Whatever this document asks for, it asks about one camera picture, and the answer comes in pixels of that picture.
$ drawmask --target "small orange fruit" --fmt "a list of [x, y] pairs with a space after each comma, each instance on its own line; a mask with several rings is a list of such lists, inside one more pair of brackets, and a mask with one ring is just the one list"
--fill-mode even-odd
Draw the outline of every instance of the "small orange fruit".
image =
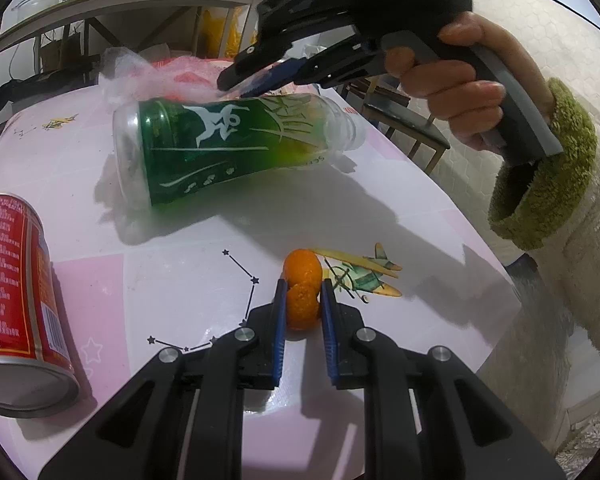
[[322, 283], [322, 267], [313, 251], [296, 249], [286, 257], [282, 267], [282, 277], [290, 288], [304, 283], [310, 285], [317, 294]]
[[317, 292], [307, 283], [298, 283], [286, 293], [286, 326], [291, 330], [307, 330], [320, 321]]

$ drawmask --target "clear plastic bottle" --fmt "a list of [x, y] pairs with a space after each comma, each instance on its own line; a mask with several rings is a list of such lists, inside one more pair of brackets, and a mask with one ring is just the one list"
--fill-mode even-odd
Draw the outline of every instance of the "clear plastic bottle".
[[165, 204], [245, 174], [355, 150], [366, 124], [313, 94], [128, 104], [113, 117], [120, 185], [132, 208]]

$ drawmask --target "sleeve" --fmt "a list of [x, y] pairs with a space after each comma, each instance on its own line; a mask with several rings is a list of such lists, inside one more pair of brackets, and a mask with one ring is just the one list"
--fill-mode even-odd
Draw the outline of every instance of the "sleeve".
[[600, 351], [600, 141], [560, 81], [551, 130], [564, 153], [537, 167], [503, 166], [490, 206], [492, 229], [527, 251], [552, 292]]

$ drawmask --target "human hand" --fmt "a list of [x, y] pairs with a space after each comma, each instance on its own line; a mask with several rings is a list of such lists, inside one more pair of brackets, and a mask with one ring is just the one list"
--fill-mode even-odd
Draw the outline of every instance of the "human hand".
[[[481, 43], [493, 50], [549, 122], [554, 112], [554, 96], [536, 62], [509, 31], [478, 14], [464, 12], [443, 27], [438, 38], [457, 46]], [[413, 50], [403, 46], [387, 51], [385, 68], [400, 79], [404, 92], [425, 98], [429, 111], [437, 119], [448, 121], [458, 140], [475, 150], [497, 153], [497, 148], [486, 144], [479, 134], [502, 120], [500, 104], [506, 96], [503, 85], [476, 81], [474, 68], [463, 61], [440, 60], [416, 65]]]

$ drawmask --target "white tabletop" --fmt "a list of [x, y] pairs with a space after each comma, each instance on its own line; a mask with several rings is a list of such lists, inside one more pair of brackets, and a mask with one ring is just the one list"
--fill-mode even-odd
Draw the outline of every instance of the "white tabletop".
[[[342, 107], [334, 91], [324, 92]], [[61, 128], [55, 119], [74, 118]], [[0, 442], [30, 479], [117, 389], [162, 348], [192, 348], [272, 300], [287, 253], [330, 248], [373, 256], [381, 242], [403, 267], [401, 298], [344, 291], [367, 326], [403, 348], [449, 346], [472, 370], [520, 304], [487, 245], [446, 194], [382, 133], [339, 169], [273, 170], [211, 186], [165, 211], [129, 213], [116, 176], [111, 116], [99, 88], [37, 104], [0, 138], [0, 192], [29, 201], [45, 229], [82, 400], [39, 420], [0, 417]], [[336, 392], [320, 330], [288, 339], [281, 386], [247, 395], [243, 476], [343, 478], [363, 467], [363, 404]]]

